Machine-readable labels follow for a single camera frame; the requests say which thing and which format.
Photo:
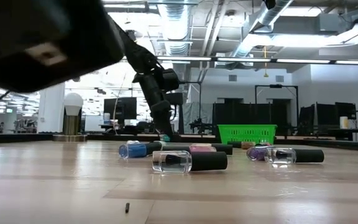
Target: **white column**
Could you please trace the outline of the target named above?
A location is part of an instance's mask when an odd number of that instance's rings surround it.
[[[38,112],[39,132],[62,132],[65,98],[65,84],[57,84],[40,91]]]
[[[7,107],[6,113],[4,114],[4,129],[3,133],[13,133],[15,130],[15,121],[17,120],[17,108]]]

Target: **table surface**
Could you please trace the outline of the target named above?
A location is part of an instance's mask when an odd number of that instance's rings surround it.
[[[0,144],[0,224],[358,223],[358,151],[272,166],[238,149],[225,171],[158,175],[120,143]]]

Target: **white lamp shade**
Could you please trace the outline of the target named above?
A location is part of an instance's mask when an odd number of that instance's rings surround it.
[[[66,115],[78,116],[78,113],[84,104],[84,100],[77,93],[69,93],[65,96],[63,104],[65,105]]]

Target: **green basket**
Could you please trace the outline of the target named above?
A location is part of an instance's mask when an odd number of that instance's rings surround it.
[[[223,144],[229,141],[268,142],[273,144],[277,125],[274,124],[219,124]]]

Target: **vent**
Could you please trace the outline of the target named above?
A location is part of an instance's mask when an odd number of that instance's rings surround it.
[[[284,76],[283,75],[276,75],[276,82],[284,82]]]
[[[229,75],[229,82],[236,82],[237,81],[237,75]]]

